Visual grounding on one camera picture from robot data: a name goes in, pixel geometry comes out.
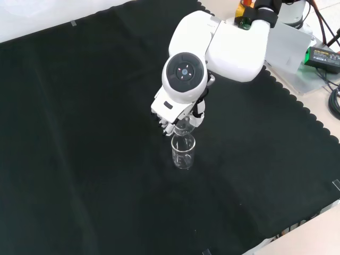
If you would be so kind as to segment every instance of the black cable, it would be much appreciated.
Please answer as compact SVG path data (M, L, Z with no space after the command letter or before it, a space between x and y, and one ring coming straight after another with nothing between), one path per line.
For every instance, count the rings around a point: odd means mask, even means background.
M315 6L313 6L315 13L318 17L320 17L322 19L322 21L325 23L326 27L328 28L329 32L331 33L331 35L333 36L333 38L336 38L335 34L333 33L333 31L331 30L331 28L329 27L328 23L326 22L325 18L323 17L323 15L320 13L319 9Z
M307 2L307 3L309 4L309 10L308 10L308 13L307 13L306 17L304 17L302 23L307 19L308 15L309 15L309 13L310 13L310 10L311 10L311 8L312 8L311 4L310 4L309 2Z
M340 120L340 105L339 105L339 102L338 102L338 97L340 98L340 94L339 94L339 91L340 91L340 84L337 85L331 81L329 81L327 79L327 72L325 72L325 75L323 75L322 73L320 73L320 71L316 68L317 72L319 73L319 77L322 78L325 83L327 84L327 86L330 88L331 90L331 93L330 93L330 96L329 96L329 99L328 99L328 109L330 111L330 113L332 113L332 115L334 117L336 117L338 120ZM330 84L333 84L335 86L337 86L336 89L333 89Z
M291 3L286 3L286 5L292 5L292 4L295 4L298 0L294 0L293 2Z
M319 20L319 23L320 23L320 28L321 28L321 33L322 33L322 43L325 45L327 43L326 33L325 33L324 24L322 22L322 18L320 17L320 12L319 12L319 9L317 7L317 4L316 4L315 0L307 0L307 2L312 5L312 7L315 10L315 14L318 17L318 20Z
M339 96L339 89L340 89L340 86L338 88L336 88L335 90L333 90L330 94L329 99L328 99L329 111L338 120L340 120L340 105L339 105L339 102L338 102L338 99L337 99L337 97Z
M330 40L326 45L327 47L330 47L333 45L333 43L335 43L337 40L340 39L340 29L336 32L337 35L335 37L332 38L332 40Z
M317 70L317 72L318 72L318 74L317 74L318 77L320 77L321 79L323 79L326 83L328 82L328 83L330 83L330 84L332 84L332 85L338 87L338 84L335 84L334 82L332 82L332 81L330 81L330 80L327 79L327 72L326 72L326 71L325 71L325 75L323 75L322 73L320 73L319 69L316 68L316 70Z

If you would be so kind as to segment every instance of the clear tape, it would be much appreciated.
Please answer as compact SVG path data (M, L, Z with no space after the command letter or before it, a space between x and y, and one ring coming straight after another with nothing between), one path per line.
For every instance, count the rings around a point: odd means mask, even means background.
M333 184L338 188L338 190L340 191L340 181L339 180L335 180L333 181Z
M211 255L209 249L205 250L204 252L202 252L203 255Z

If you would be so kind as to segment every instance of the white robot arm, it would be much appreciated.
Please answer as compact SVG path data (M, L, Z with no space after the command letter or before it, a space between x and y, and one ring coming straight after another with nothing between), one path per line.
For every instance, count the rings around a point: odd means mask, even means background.
M278 10L258 7L262 17L265 14L273 19L274 14L276 23L281 5ZM251 81L258 75L265 61L270 27L273 27L270 22L257 19L249 30L244 30L202 11L191 13L180 22L169 46L163 85L151 106L163 135L172 135L177 122L189 114L196 119L196 127L202 123L203 98L215 80L209 71L240 82Z

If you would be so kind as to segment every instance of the table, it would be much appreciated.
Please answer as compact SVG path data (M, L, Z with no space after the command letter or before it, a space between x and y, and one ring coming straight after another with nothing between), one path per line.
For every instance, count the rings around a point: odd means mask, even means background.
M254 255L336 255L340 251L340 205L265 246Z
M125 2L128 0L0 1L0 43L80 19Z

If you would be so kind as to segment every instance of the robotic hand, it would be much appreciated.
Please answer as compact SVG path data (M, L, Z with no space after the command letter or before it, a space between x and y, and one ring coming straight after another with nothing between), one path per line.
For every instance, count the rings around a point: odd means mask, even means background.
M178 121L189 114L196 120L195 127L203 122L204 97L215 81L208 70L240 82L258 75L265 61L269 30L275 26L281 7L282 2L277 2L257 0L254 11L245 12L252 22L249 30L202 11L180 22L169 46L163 85L151 106L163 135L172 135Z

